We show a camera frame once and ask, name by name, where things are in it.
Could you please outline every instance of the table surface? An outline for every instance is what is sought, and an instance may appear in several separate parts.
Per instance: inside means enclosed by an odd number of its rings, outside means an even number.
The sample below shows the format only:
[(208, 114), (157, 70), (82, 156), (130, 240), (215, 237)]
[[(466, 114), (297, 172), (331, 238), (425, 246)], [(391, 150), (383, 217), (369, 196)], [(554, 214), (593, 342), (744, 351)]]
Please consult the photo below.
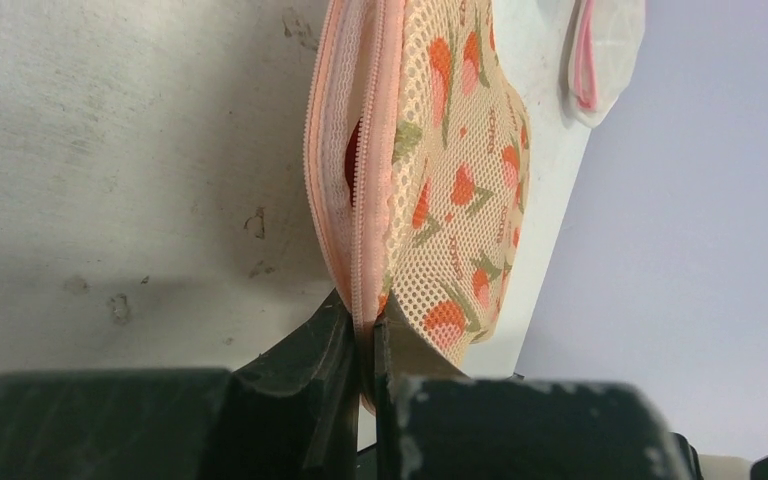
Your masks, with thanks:
[[(587, 142), (559, 105), (573, 5), (494, 6), (532, 185), (471, 375), (513, 372)], [(332, 289), (301, 170), (324, 9), (0, 2), (0, 371), (236, 368), (309, 317)]]

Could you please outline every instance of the open zipper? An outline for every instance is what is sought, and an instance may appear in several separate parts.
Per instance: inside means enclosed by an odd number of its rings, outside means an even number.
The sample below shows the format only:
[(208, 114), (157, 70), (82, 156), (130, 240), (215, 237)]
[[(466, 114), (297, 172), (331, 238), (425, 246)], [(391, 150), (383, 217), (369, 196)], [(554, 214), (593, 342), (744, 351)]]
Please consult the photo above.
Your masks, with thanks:
[[(404, 2), (330, 2), (305, 133), (305, 178), (317, 236), (337, 290), (351, 309), (366, 380), (372, 373), (372, 327), (384, 281)], [(349, 184), (345, 162), (351, 152), (346, 148), (358, 122)], [(364, 383), (371, 393), (371, 383)]]

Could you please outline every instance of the white wall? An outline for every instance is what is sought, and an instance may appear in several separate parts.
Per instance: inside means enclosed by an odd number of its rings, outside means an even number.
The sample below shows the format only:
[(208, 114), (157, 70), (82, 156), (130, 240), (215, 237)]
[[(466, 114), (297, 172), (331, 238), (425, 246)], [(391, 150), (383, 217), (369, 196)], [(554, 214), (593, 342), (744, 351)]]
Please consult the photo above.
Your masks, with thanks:
[(517, 371), (631, 381), (701, 452), (768, 454), (768, 2), (649, 2)]

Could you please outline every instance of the black object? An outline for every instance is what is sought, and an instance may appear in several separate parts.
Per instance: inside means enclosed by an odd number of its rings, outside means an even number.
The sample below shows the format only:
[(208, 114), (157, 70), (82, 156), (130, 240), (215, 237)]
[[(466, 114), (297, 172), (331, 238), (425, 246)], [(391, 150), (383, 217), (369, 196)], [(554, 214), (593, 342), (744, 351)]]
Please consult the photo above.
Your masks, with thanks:
[[(373, 343), (378, 478), (701, 478), (633, 387), (471, 380), (396, 304)], [(356, 478), (360, 364), (332, 293), (236, 372), (0, 375), (0, 480)]]

